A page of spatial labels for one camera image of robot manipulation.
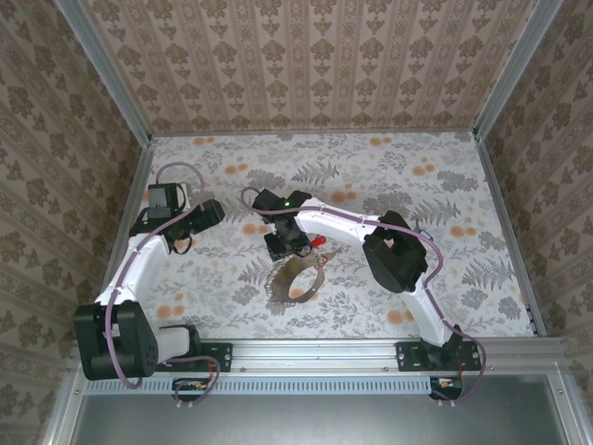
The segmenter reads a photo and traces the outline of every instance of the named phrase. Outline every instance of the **patterned floor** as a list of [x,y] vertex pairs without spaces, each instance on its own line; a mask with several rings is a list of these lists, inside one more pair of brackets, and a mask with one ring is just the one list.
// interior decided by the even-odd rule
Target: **patterned floor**
[[[361,249],[337,242],[321,247],[332,258],[311,300],[271,301],[269,284],[284,263],[271,262],[263,241],[268,226],[237,200],[251,185],[285,197],[303,190],[356,212],[396,210],[411,226],[418,221],[445,253],[434,286],[453,323],[484,337],[533,335],[469,133],[174,137],[153,145],[149,184],[168,162],[194,163],[208,183],[203,197],[189,169],[171,169],[163,181],[187,182],[192,200],[216,197],[227,216],[198,235],[189,253],[170,257],[143,301],[150,319],[191,321],[209,338],[418,336],[401,298],[373,280]],[[312,268],[304,271],[291,298],[314,278]]]

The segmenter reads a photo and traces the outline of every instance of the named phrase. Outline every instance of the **patterned wall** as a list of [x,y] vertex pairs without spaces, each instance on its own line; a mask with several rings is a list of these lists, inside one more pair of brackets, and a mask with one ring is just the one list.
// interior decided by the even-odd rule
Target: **patterned wall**
[[593,2],[563,3],[487,145],[549,333],[565,338],[590,409]]
[[51,1],[0,2],[0,443],[35,443],[139,146]]
[[536,0],[83,0],[158,134],[473,126]]

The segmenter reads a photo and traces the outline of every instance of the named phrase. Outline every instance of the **cable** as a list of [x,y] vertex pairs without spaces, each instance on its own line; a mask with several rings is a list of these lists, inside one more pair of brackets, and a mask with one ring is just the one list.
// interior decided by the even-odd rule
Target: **cable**
[[[202,395],[199,396],[197,399],[192,400],[192,403],[194,405],[203,401],[208,396],[210,391],[212,391],[212,389],[214,389],[214,387],[216,386],[216,382],[219,380],[219,377],[221,376],[221,364],[214,357],[209,357],[208,355],[197,355],[195,357],[179,357],[179,358],[166,360],[167,363],[200,362],[202,360],[205,360],[210,363],[214,363],[216,365],[216,374],[214,375],[214,378],[212,379],[210,385],[204,390]],[[173,393],[173,398],[175,399],[175,401],[178,404],[182,402],[179,399],[179,390],[181,387],[184,387],[185,385],[187,385],[188,382],[189,382],[189,380],[185,380],[175,387],[175,392]]]
[[[196,167],[194,167],[191,164],[188,164],[187,162],[172,162],[170,164],[167,164],[167,165],[164,165],[163,167],[161,167],[157,172],[157,178],[156,178],[157,184],[158,184],[158,179],[160,178],[160,175],[166,169],[168,169],[170,167],[175,167],[175,166],[184,166],[184,167],[187,167],[187,168],[191,169],[192,171],[194,171],[194,173],[197,175],[197,177],[200,180],[200,195],[203,195],[204,188],[205,188],[204,178],[202,177],[202,174],[199,172],[199,170]],[[115,304],[115,300],[117,299],[118,295],[120,294],[121,285],[123,284],[123,280],[125,279],[126,274],[130,270],[130,267],[132,267],[133,261],[140,254],[140,252],[142,251],[144,246],[148,243],[148,241],[150,241],[150,239],[153,236],[158,235],[161,231],[163,231],[167,227],[175,224],[176,222],[178,222],[178,221],[182,220],[183,218],[185,218],[186,216],[188,216],[195,209],[197,209],[197,207],[199,205],[200,205],[200,202],[196,201],[196,203],[192,207],[190,207],[190,209],[188,209],[187,211],[183,212],[182,214],[176,216],[172,220],[165,222],[164,224],[160,225],[155,230],[150,232],[140,242],[140,244],[138,244],[138,247],[132,252],[132,254],[130,255],[130,258],[128,258],[128,260],[123,265],[123,268],[121,269],[120,276],[118,277],[118,281],[115,284],[113,292],[111,292],[111,297],[109,298],[109,302],[107,303],[107,308],[105,311],[105,338],[107,341],[107,349],[109,351],[109,356],[111,357],[111,362],[113,363],[113,368],[115,369],[115,373],[118,376],[118,378],[121,380],[121,383],[126,388],[138,389],[142,385],[142,377],[139,377],[138,381],[136,383],[132,383],[130,380],[128,380],[126,375],[123,373],[123,370],[121,369],[121,364],[120,364],[120,361],[118,360],[118,354],[115,351],[115,345],[113,343],[113,336],[111,334],[111,317],[112,317],[113,306]]]
[[405,227],[400,227],[398,225],[388,224],[385,222],[380,222],[380,221],[375,221],[375,220],[365,220],[363,218],[359,218],[357,216],[353,216],[348,213],[344,213],[340,210],[335,210],[335,209],[327,208],[327,207],[304,206],[304,207],[297,207],[297,208],[293,208],[293,209],[281,209],[281,210],[254,209],[250,204],[247,203],[247,201],[245,199],[245,193],[248,191],[253,191],[253,192],[256,192],[259,194],[259,190],[257,188],[245,187],[243,190],[241,190],[241,196],[239,198],[239,201],[246,208],[250,209],[251,211],[253,211],[259,215],[282,215],[282,214],[286,214],[286,213],[296,213],[299,211],[319,211],[321,213],[329,213],[331,215],[337,216],[339,218],[343,218],[348,221],[352,221],[354,223],[362,224],[363,227],[364,227],[364,225],[371,225],[374,227],[381,227],[384,229],[395,230],[402,234],[415,236],[419,240],[423,241],[423,243],[430,246],[431,249],[435,252],[436,257],[438,258],[438,264],[436,265],[435,269],[426,277],[426,279],[423,282],[423,288],[426,291],[426,295],[430,299],[431,304],[435,308],[435,311],[436,311],[438,317],[440,318],[441,322],[445,325],[445,327],[448,328],[451,332],[454,332],[455,334],[457,334],[458,336],[467,338],[468,340],[474,342],[477,345],[477,347],[480,349],[480,351],[482,352],[482,356],[483,356],[482,367],[480,368],[480,373],[478,374],[478,378],[477,378],[475,384],[467,392],[467,394],[464,394],[463,396],[461,396],[460,398],[455,400],[455,402],[457,403],[457,402],[466,400],[469,396],[471,396],[479,388],[479,386],[482,383],[482,378],[484,376],[484,372],[486,371],[486,349],[484,348],[484,345],[482,345],[482,343],[475,337],[472,337],[472,336],[460,331],[459,329],[455,328],[454,326],[451,325],[451,323],[449,323],[447,321],[447,318],[445,317],[445,314],[443,313],[443,311],[441,311],[441,308],[438,306],[438,303],[436,302],[436,299],[433,296],[433,293],[428,288],[429,283],[443,269],[443,264],[445,262],[443,253],[441,252],[440,248],[438,248],[438,246],[433,241],[431,241],[426,236],[421,235],[418,232],[415,232],[411,229],[407,229]]

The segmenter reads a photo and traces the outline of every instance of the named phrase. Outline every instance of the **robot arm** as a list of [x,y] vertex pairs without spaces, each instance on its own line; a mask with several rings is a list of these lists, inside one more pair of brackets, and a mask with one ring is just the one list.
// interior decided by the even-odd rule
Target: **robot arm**
[[[95,304],[82,305],[74,315],[82,369],[89,380],[115,378],[113,362],[105,338],[106,307],[123,273],[119,294],[114,302],[112,324],[119,335],[112,334],[118,361],[128,377],[152,375],[157,365],[172,357],[183,356],[199,347],[193,326],[168,326],[153,330],[145,318],[139,299],[148,295],[158,272],[164,267],[178,240],[218,224],[224,218],[221,204],[211,199],[192,213],[150,238],[141,250],[140,243],[163,223],[179,216],[185,207],[178,199],[179,184],[156,184],[148,187],[149,206],[130,230],[128,250],[115,276],[97,297]],[[130,269],[125,264],[138,251]]]
[[[253,208],[257,210],[309,207],[339,210],[357,220],[389,223],[410,229],[404,219],[393,211],[382,217],[360,215],[329,206],[316,197],[299,191],[284,199],[269,190],[263,190],[253,203]],[[263,219],[275,227],[274,233],[264,236],[273,260],[310,248],[307,234],[324,235],[359,246],[364,251],[375,280],[385,289],[401,294],[426,343],[442,348],[454,335],[443,325],[423,288],[424,273],[428,266],[425,260],[426,250],[418,238],[364,222],[353,222],[322,210],[264,215]]]

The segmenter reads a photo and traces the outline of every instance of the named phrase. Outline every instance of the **floral wallpaper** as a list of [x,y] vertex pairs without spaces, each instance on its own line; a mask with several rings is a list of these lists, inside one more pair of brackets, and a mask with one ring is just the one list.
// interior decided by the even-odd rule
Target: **floral wallpaper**
[[593,4],[567,0],[486,142],[549,333],[593,415]]
[[51,1],[0,2],[0,443],[43,437],[140,147]]
[[472,128],[536,0],[83,0],[156,134]]
[[[165,171],[162,181],[187,183],[190,200],[215,197],[226,218],[196,235],[187,254],[169,257],[143,300],[149,319],[194,323],[209,338],[419,335],[402,299],[375,282],[360,247],[322,245],[322,285],[298,302],[318,278],[314,255],[292,266],[272,263],[263,240],[270,227],[237,199],[249,185],[284,197],[302,190],[358,213],[399,212],[445,254],[435,292],[453,322],[482,337],[533,335],[470,133],[172,137],[153,144],[148,183],[166,163],[192,162],[208,183],[204,196],[189,169]],[[428,259],[434,267],[435,254]],[[304,270],[282,299],[274,278],[293,267]]]

